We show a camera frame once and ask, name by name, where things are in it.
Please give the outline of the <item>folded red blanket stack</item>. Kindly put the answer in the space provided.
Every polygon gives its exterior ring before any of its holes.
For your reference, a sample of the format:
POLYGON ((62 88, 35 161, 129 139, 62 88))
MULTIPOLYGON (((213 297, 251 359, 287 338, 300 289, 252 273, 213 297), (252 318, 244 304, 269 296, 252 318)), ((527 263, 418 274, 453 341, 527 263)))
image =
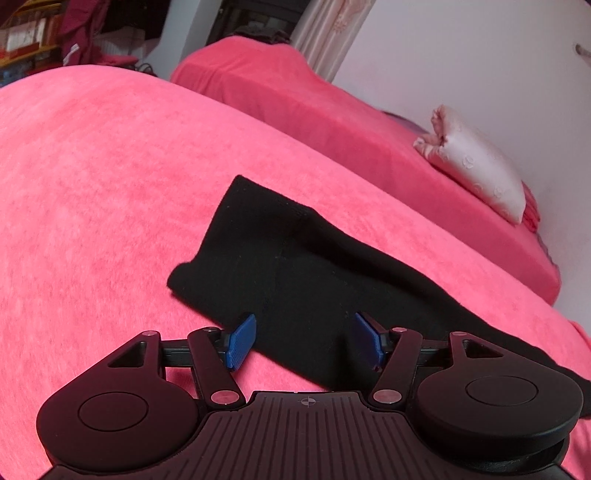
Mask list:
POLYGON ((526 200, 522 223, 529 231, 532 233, 537 233, 541 222, 538 203, 528 185, 525 182, 523 182, 522 185, 526 200))

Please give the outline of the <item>hanging clothes on rack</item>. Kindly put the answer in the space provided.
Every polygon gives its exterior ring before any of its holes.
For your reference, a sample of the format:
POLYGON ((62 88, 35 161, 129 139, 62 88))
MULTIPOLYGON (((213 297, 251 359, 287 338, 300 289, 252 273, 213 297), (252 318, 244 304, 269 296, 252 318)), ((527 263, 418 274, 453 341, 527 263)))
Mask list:
POLYGON ((100 65, 131 68, 139 58, 131 52, 142 34, 142 41, 158 38, 170 1, 69 1, 58 38, 62 65, 100 65), (103 34, 131 30, 131 52, 107 53, 98 43, 103 34))

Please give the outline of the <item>folded pale pink quilt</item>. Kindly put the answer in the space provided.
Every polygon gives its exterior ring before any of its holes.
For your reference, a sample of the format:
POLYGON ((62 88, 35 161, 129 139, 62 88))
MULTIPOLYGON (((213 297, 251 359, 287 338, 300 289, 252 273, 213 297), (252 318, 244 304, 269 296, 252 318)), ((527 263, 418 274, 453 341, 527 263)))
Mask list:
POLYGON ((433 132, 418 137, 415 150, 505 220, 521 223, 526 195, 512 161, 449 106, 437 107, 431 124, 433 132))

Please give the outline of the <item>black knit pants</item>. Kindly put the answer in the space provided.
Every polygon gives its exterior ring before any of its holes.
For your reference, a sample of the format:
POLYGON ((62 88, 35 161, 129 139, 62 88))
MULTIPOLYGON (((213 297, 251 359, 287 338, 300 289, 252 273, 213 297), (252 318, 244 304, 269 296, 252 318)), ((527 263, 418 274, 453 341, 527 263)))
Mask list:
POLYGON ((260 353, 331 390, 367 391, 374 382, 349 343, 349 325, 359 312, 430 340, 465 331, 566 371, 541 349, 487 324, 419 271, 245 177, 232 181, 197 255, 176 266, 167 285, 228 329, 252 313, 260 353))

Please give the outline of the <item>pink floral curtain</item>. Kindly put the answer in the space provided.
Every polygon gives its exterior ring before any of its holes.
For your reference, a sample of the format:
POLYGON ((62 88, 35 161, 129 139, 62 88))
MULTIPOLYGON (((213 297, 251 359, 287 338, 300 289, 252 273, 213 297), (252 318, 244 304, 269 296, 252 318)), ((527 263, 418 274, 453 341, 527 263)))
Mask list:
POLYGON ((375 0, 312 0, 290 35, 290 45, 325 81, 335 79, 375 0))

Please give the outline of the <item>far pink bed cover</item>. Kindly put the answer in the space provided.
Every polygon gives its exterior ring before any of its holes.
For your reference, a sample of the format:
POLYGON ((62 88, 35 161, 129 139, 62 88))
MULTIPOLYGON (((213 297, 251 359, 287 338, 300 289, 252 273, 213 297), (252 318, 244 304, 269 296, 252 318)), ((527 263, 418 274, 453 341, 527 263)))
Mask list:
POLYGON ((173 71, 181 87, 242 111, 400 200, 504 269, 548 303, 561 289, 539 232, 512 224, 414 148, 418 133, 325 81, 300 52, 232 36, 173 71))

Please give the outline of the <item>dark window frame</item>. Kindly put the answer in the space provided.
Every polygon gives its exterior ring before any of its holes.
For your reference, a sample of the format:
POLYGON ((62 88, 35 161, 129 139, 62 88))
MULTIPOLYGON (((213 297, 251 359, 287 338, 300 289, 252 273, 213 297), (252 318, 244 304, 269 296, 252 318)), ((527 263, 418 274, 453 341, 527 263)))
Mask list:
POLYGON ((206 45, 238 33, 249 37, 279 34, 290 41, 310 3, 310 0, 222 1, 206 45))

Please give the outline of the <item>near pink bed blanket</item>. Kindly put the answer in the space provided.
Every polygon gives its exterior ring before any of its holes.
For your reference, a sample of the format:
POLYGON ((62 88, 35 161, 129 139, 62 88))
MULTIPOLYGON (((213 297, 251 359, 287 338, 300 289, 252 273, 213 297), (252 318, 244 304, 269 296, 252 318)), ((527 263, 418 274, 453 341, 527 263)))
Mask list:
POLYGON ((1 473, 49 462, 36 415, 145 330, 205 325, 166 281, 245 176, 430 277, 490 325, 581 376, 590 340, 507 272, 331 159, 231 107, 109 67, 1 91, 1 473))

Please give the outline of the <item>cluttered wooden shelf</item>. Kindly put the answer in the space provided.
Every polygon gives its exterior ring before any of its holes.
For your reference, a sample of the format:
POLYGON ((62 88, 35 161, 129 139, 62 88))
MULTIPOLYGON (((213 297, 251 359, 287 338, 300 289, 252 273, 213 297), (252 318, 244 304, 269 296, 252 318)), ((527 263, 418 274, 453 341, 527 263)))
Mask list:
POLYGON ((1 86, 61 62, 59 30, 66 1, 1 2, 1 86))

